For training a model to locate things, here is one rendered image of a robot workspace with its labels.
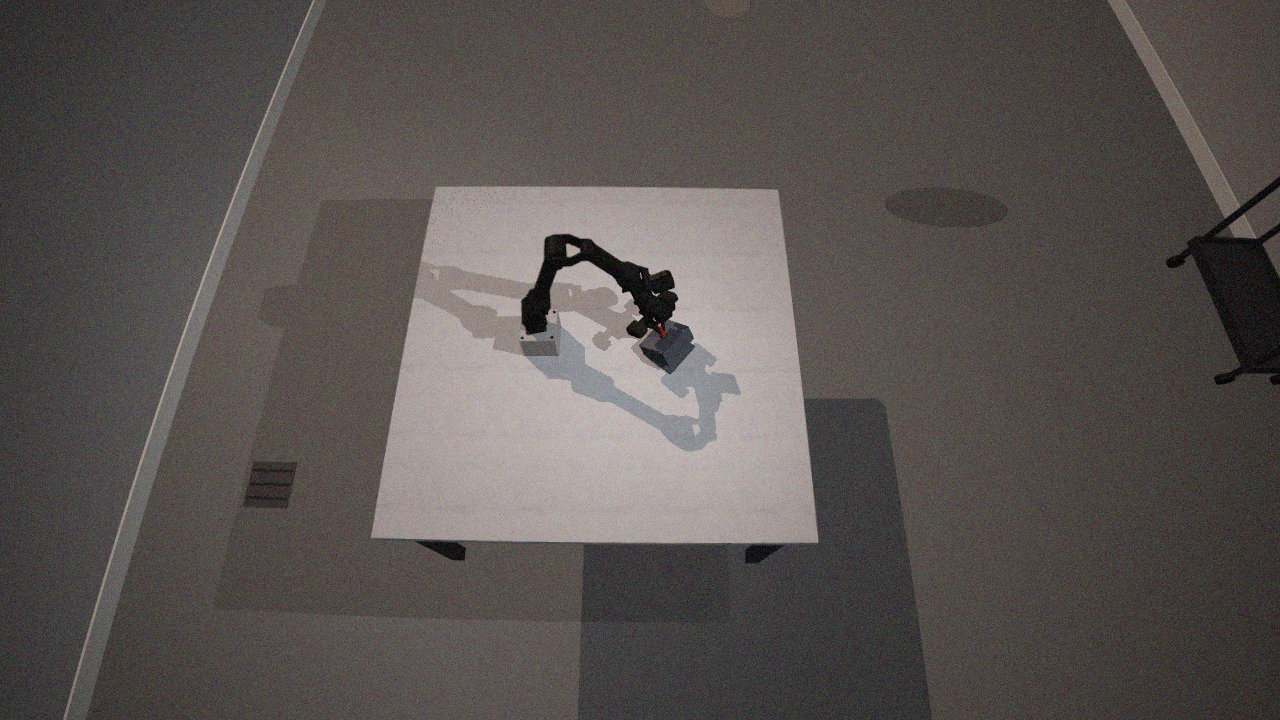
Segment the dark grey sloped panel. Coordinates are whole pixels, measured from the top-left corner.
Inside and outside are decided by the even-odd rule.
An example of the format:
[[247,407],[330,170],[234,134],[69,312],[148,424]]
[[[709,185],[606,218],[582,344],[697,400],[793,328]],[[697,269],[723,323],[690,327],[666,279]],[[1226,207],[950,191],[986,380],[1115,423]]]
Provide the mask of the dark grey sloped panel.
[[658,366],[672,374],[685,357],[695,348],[692,333],[689,325],[677,322],[666,322],[666,337],[662,338],[657,331],[643,340],[640,348]]

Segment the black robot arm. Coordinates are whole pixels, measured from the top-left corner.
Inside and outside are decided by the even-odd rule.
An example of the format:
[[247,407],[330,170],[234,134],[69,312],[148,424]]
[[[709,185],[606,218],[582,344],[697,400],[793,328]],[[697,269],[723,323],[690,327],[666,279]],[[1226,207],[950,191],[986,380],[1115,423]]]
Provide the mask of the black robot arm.
[[[579,247],[580,252],[567,256],[566,243]],[[562,266],[572,266],[580,261],[589,261],[599,266],[603,272],[614,277],[622,288],[622,293],[630,292],[637,304],[645,302],[653,293],[660,293],[675,288],[675,279],[669,270],[649,273],[646,266],[634,263],[621,261],[611,252],[593,242],[593,240],[579,240],[572,234],[550,234],[545,240],[544,258],[538,281],[527,296],[522,300],[521,324],[526,334],[535,334],[547,331],[547,316],[550,309],[550,284],[556,272]],[[641,275],[643,279],[641,279]],[[666,323],[675,311],[675,301],[659,299],[652,307],[646,309],[649,318]]]

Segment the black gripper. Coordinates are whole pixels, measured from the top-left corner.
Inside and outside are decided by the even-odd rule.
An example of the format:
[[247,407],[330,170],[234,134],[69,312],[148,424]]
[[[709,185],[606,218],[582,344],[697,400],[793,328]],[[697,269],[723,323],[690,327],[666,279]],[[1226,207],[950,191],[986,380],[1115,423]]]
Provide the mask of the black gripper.
[[[677,300],[678,300],[677,293],[671,292],[668,290],[664,291],[664,292],[660,292],[658,296],[662,300],[662,302],[664,300],[667,301],[668,299],[672,299],[675,301],[675,304],[676,304]],[[641,314],[643,318],[639,322],[634,320],[626,328],[626,331],[627,331],[628,334],[631,334],[631,336],[634,336],[634,337],[636,337],[636,338],[640,340],[640,338],[643,338],[644,334],[646,334],[648,328],[650,328],[653,331],[657,331],[657,333],[662,334],[660,328],[657,325],[658,320],[654,318],[655,319],[655,322],[654,322],[653,316],[649,318],[649,315],[646,313],[646,309],[652,307],[654,305],[655,300],[657,300],[657,296],[652,293],[652,297],[648,299],[643,304],[637,304],[637,302],[634,301],[634,304],[637,305],[637,307],[640,310],[639,314]]]

